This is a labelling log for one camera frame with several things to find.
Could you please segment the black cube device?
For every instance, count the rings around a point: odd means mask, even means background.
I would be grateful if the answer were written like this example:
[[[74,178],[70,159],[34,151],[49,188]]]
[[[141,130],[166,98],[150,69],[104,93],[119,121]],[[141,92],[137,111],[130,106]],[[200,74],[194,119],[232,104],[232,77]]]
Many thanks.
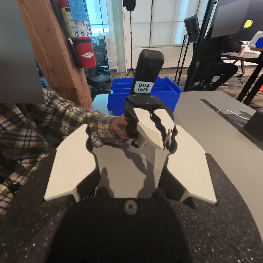
[[[263,110],[256,111],[243,129],[254,139],[263,144]]]

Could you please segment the person's left forearm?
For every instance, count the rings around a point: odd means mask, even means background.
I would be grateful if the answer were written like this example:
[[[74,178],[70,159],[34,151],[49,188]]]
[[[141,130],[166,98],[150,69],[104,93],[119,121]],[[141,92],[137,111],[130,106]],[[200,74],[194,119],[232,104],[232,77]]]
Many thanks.
[[[115,135],[111,130],[113,116],[88,111],[63,99],[54,91],[43,89],[43,94],[44,103],[36,106],[34,113],[31,112],[40,130],[62,140],[87,124],[94,147],[114,141]]]

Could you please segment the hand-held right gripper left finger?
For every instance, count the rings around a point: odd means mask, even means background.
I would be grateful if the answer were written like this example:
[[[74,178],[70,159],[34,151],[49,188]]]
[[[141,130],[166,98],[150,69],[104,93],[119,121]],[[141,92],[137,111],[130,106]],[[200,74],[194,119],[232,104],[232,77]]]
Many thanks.
[[[83,124],[57,147],[44,200],[71,195],[79,202],[93,197],[100,179],[90,129]]]

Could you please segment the black vertical pole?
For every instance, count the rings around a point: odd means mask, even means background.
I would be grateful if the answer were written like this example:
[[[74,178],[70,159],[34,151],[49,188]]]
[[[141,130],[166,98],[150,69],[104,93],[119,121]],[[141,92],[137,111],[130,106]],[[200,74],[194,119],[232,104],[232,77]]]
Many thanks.
[[[206,7],[206,11],[205,11],[204,18],[202,21],[202,25],[200,28],[199,36],[198,36],[198,39],[197,39],[197,42],[195,45],[192,61],[191,61],[190,66],[189,66],[188,76],[187,76],[186,83],[185,83],[185,86],[183,89],[184,92],[190,91],[190,87],[193,86],[193,84],[194,84],[194,80],[195,80],[197,71],[199,69],[199,64],[200,64],[199,56],[201,54],[201,48],[202,48],[203,40],[204,40],[206,31],[208,28],[208,24],[209,24],[209,21],[211,18],[211,14],[212,14],[214,5],[216,3],[217,3],[216,0],[209,0],[207,3],[207,7]]]

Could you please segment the black light panel stand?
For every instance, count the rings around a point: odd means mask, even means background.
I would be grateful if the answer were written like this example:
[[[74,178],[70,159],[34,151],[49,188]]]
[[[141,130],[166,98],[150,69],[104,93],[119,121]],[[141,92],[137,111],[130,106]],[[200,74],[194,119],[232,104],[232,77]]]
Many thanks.
[[[130,13],[130,55],[131,55],[131,67],[125,78],[131,73],[132,77],[134,77],[135,70],[133,68],[133,46],[132,46],[132,11],[134,11],[136,7],[136,0],[123,0],[123,7]]]

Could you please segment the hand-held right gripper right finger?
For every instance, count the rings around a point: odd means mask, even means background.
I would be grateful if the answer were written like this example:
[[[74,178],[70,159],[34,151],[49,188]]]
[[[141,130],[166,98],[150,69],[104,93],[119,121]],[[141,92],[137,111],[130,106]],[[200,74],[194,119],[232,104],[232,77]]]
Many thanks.
[[[180,125],[174,127],[169,151],[158,187],[175,201],[187,203],[196,198],[216,204],[206,152]]]

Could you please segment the wooden office desk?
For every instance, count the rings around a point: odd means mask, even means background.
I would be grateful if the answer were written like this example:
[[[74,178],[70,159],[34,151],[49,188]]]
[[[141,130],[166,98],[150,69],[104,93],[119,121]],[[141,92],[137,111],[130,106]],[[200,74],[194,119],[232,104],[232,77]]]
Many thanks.
[[[249,77],[248,81],[237,97],[238,101],[249,106],[263,85],[262,74],[258,78],[258,80],[256,80],[263,68],[262,48],[260,49],[260,51],[258,51],[258,53],[244,52],[242,55],[222,53],[221,56],[223,58],[228,58],[229,60],[234,60],[236,62],[240,61],[241,63],[249,62],[257,64],[255,70],[252,72],[251,76]]]

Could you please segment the blue paper notice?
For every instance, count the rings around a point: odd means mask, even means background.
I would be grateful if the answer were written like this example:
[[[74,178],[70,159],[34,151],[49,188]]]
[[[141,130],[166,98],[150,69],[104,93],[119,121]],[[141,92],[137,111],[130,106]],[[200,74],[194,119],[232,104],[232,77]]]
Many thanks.
[[[87,21],[84,0],[68,0],[74,21]]]

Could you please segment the person's left hand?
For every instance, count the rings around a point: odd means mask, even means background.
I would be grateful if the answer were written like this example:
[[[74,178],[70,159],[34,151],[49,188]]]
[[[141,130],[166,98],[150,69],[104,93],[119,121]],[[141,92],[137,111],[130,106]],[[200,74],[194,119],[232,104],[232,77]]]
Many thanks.
[[[134,140],[135,143],[137,144],[137,140],[138,140],[137,138],[132,138],[128,136],[128,133],[126,131],[127,125],[128,122],[125,114],[112,117],[111,130],[115,135],[115,139],[112,142],[113,144],[122,145],[126,143],[128,140]]]

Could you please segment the large dark display screen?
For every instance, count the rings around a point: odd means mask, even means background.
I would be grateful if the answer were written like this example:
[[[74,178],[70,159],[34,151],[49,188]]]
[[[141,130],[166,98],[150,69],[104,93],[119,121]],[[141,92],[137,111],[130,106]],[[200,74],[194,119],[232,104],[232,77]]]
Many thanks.
[[[251,41],[257,32],[263,31],[263,1],[251,0],[240,30],[233,38],[241,41]]]

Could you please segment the red fire extinguisher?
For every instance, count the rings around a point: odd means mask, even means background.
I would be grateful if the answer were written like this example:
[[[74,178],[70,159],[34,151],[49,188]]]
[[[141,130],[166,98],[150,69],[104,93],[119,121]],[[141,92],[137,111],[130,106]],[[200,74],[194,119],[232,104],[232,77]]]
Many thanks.
[[[68,0],[58,0],[77,67],[96,66],[88,21],[74,21]]]

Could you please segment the black office chair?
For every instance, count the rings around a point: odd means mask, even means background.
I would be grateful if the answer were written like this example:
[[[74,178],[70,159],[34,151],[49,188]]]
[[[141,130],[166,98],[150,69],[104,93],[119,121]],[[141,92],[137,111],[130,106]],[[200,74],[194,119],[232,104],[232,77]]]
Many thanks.
[[[111,75],[107,65],[98,64],[92,68],[84,68],[84,73],[92,97],[111,93]]]

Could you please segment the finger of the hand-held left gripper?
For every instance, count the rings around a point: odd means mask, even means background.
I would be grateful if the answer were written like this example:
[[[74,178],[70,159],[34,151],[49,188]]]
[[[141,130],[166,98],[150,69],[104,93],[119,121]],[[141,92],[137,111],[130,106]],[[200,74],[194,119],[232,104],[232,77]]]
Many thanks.
[[[169,109],[168,111],[164,108],[159,108],[153,111],[152,113],[152,121],[154,122],[156,129],[161,134],[161,146],[164,150],[165,148],[169,151],[174,151],[176,148],[175,143],[175,136],[176,136],[176,127],[174,124],[173,119],[173,112]],[[172,129],[172,135],[171,135],[171,141],[170,144],[167,143],[166,146],[164,146],[164,140],[167,135],[167,130]]]
[[[138,119],[137,122],[137,145],[139,148],[143,148],[146,143],[150,143],[158,150],[164,150],[164,143],[161,132],[157,129],[155,123],[151,120],[151,114],[149,111],[134,108],[134,112]]]

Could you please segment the blue plastic parts bin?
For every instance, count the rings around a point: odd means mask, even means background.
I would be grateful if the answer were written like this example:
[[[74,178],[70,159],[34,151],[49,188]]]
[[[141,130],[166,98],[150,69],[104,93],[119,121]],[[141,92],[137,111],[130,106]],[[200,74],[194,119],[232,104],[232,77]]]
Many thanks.
[[[132,82],[133,78],[113,79],[112,91],[111,94],[108,95],[107,103],[107,109],[112,112],[113,115],[118,116],[124,114],[124,101],[130,94]],[[150,95],[160,98],[162,102],[174,111],[181,92],[181,88],[168,77],[158,77]]]

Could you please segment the wooden support post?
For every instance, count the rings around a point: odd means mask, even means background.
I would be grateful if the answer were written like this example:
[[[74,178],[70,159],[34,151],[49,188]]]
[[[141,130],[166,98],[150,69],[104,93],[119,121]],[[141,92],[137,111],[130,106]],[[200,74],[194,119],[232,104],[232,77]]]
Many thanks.
[[[48,0],[17,0],[34,56],[51,90],[89,109],[92,104],[84,69],[78,68]]]

